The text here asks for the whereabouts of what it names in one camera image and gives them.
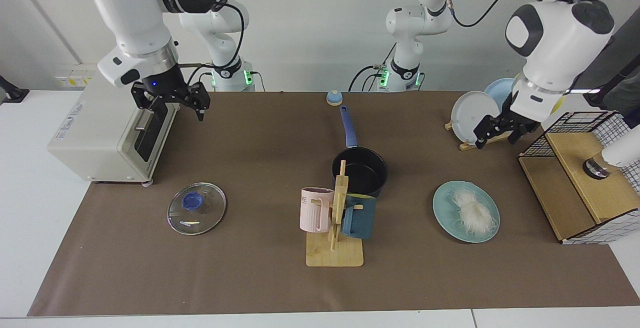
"white plate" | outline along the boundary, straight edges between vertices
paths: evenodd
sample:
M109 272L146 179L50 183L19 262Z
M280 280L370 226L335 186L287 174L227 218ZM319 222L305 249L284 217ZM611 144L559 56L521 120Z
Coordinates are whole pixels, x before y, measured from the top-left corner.
M474 129L480 120L487 115L496 117L499 114L498 103L489 94L470 91L462 95L453 105L451 111L453 132L463 143L473 144L478 140Z

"grid pattern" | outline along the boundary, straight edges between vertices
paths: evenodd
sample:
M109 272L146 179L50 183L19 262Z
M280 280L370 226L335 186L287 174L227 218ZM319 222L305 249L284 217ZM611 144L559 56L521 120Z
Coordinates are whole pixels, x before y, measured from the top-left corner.
M636 230L640 230L640 211L638 210L613 218L562 243L564 245L609 244L621 237L628 236Z
M594 129L593 133L603 146L609 146L631 129L620 114L614 114ZM640 195L640 161L621 169L622 175L629 181L636 193Z
M565 113L549 129L537 138L521 157L555 157L553 149L547 141L546 133L584 133L596 129L614 113Z

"mug handle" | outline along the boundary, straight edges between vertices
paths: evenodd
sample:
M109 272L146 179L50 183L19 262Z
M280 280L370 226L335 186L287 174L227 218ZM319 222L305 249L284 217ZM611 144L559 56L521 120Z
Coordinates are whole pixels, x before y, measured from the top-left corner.
M320 200L320 220L318 221L318 225L315 227L315 229L320 232L322 230L322 227L327 226L327 224L329 224L329 201L327 201L327 203L325 203L325 199L319 199Z

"black saucepan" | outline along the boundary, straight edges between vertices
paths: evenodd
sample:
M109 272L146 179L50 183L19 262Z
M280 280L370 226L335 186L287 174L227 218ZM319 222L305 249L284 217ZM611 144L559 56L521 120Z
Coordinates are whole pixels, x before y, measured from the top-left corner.
M349 109L340 107L342 124L346 135L347 149L333 160L331 171L334 178L340 173L340 161L347 161L346 175L349 177L349 193L377 197L387 182L389 170L382 157L371 149L358 146Z

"black grid lines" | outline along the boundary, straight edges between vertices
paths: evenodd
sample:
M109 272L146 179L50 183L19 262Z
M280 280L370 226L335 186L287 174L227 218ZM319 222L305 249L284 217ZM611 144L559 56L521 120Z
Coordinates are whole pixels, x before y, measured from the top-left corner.
M563 241L564 245L572 244L609 244L621 237L640 230L640 211L628 212L599 227L592 228L579 236Z
M521 157L555 157L551 145L547 141L547 133L585 133L596 129L611 115L607 112L588 113L565 113L549 129L537 138L524 152Z

